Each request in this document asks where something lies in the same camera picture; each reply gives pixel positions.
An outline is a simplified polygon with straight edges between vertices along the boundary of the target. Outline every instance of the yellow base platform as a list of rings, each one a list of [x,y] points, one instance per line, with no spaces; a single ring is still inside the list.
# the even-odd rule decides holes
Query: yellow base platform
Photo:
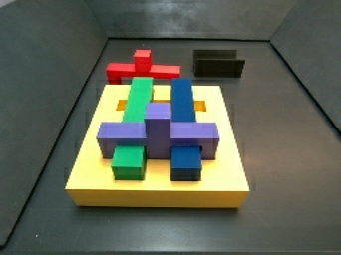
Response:
[[[172,99],[172,86],[154,86],[154,100]],[[240,207],[249,185],[229,122],[220,86],[193,86],[194,99],[205,102],[198,122],[217,122],[220,145],[216,160],[202,162],[201,181],[172,181],[172,162],[148,160],[146,180],[114,180],[111,161],[102,159],[97,141],[101,122],[119,122],[121,102],[130,86],[106,85],[78,159],[67,192],[81,206]]]

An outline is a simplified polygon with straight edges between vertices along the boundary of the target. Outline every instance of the blue block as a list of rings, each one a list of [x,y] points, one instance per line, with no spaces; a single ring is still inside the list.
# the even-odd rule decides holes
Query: blue block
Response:
[[[201,180],[200,146],[173,146],[170,149],[170,180]]]
[[[172,79],[172,121],[196,122],[192,79]]]

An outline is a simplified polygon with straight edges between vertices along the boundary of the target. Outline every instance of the vertical green bar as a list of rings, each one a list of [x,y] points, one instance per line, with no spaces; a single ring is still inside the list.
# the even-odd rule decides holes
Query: vertical green bar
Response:
[[[153,99],[154,79],[134,78],[123,122],[144,122],[148,103]],[[146,148],[144,146],[117,146],[113,158],[115,180],[144,180],[146,173]]]

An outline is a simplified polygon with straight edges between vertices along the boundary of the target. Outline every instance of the purple block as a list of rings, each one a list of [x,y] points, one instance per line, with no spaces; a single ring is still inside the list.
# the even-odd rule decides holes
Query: purple block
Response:
[[[145,123],[102,123],[98,143],[103,158],[113,158],[118,145],[148,145]]]
[[[148,158],[169,159],[172,149],[172,104],[149,103],[146,111]]]
[[[201,146],[201,158],[216,159],[220,135],[216,123],[172,123],[172,146]]]

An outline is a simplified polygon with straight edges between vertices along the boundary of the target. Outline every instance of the red block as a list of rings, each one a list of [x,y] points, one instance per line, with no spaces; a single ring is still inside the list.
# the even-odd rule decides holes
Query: red block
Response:
[[[107,78],[111,84],[121,84],[122,77],[154,77],[172,79],[180,77],[181,66],[153,65],[153,51],[137,50],[133,64],[111,63]]]

